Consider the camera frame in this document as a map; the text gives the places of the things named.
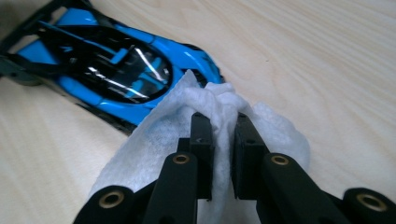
model car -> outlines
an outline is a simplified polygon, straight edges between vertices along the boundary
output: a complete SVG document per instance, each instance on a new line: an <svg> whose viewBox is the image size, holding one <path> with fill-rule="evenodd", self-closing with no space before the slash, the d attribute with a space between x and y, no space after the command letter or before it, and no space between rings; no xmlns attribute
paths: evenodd
<svg viewBox="0 0 396 224"><path fill-rule="evenodd" d="M86 0L54 0L0 43L0 76L45 83L130 133L190 69L222 77L203 50L128 27Z"/></svg>

car body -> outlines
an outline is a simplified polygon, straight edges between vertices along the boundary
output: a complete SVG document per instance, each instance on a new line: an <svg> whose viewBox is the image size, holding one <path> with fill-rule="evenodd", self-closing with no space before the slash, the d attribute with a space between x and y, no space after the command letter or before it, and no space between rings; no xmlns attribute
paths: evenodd
<svg viewBox="0 0 396 224"><path fill-rule="evenodd" d="M203 50L128 27L85 0L48 3L0 43L3 76L48 84L125 133L188 69L201 86L222 82Z"/></svg>

